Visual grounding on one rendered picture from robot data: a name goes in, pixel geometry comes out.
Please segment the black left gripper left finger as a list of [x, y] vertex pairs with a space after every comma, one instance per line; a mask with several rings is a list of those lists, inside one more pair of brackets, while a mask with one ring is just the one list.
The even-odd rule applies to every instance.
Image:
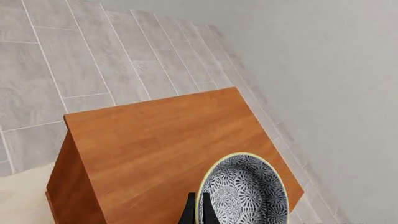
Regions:
[[178, 224], [195, 224], [195, 200], [196, 193], [190, 192]]

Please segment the wooden cabinet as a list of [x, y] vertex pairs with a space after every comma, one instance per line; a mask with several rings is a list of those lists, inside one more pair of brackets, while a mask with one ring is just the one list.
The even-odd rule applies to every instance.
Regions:
[[210, 167], [265, 159], [294, 208], [303, 188], [235, 87], [64, 116], [47, 184], [55, 224], [176, 224]]

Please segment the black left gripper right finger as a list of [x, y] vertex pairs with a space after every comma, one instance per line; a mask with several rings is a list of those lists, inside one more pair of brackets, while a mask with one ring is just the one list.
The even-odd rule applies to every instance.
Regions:
[[220, 224], [211, 204], [210, 194], [205, 192], [202, 194], [202, 198], [203, 224]]

